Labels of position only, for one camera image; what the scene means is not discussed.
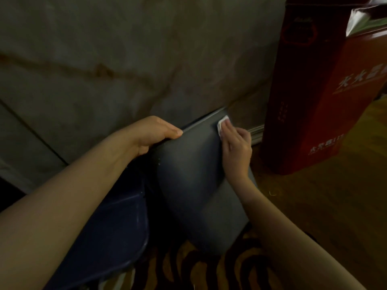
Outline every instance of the person's right hand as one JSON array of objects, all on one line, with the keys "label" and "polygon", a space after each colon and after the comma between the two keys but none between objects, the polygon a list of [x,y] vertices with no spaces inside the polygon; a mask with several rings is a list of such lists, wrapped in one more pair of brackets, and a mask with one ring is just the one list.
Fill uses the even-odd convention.
[{"label": "person's right hand", "polygon": [[232,126],[229,119],[222,122],[223,169],[231,186],[249,180],[252,154],[250,132]]}]

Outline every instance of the fire extinguisher box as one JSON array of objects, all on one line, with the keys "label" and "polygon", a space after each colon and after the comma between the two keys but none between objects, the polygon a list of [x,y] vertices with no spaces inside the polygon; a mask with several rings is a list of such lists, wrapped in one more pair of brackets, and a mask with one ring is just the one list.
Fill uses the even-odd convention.
[{"label": "fire extinguisher box", "polygon": [[260,156],[278,174],[321,162],[387,80],[387,0],[287,0]]}]

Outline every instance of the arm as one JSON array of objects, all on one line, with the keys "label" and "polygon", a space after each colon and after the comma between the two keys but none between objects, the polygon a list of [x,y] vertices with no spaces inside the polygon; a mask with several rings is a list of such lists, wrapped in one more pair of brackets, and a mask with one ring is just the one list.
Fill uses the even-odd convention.
[{"label": "arm", "polygon": [[222,124],[223,167],[262,245],[288,288],[365,289],[329,253],[280,212],[248,177],[251,136]]},{"label": "arm", "polygon": [[0,285],[41,289],[128,163],[183,132],[148,117],[110,135],[0,214]]}]

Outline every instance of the white tissue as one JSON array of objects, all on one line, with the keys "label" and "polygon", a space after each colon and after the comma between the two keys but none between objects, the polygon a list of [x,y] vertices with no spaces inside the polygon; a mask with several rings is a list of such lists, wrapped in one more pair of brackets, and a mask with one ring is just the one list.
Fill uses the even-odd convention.
[{"label": "white tissue", "polygon": [[229,119],[228,116],[224,116],[224,117],[223,117],[222,119],[220,119],[219,122],[218,122],[217,127],[218,127],[218,134],[219,134],[219,136],[220,136],[220,131],[222,130],[222,122],[223,122],[224,120],[227,120],[227,119]]}]

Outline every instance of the blue plastic seat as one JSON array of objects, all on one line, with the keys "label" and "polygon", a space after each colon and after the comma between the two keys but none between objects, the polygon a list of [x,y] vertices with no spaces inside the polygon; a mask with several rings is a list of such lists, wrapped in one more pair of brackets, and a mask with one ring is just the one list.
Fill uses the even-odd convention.
[{"label": "blue plastic seat", "polygon": [[45,290],[65,290],[128,268],[149,238],[144,181],[126,168],[91,216]]}]

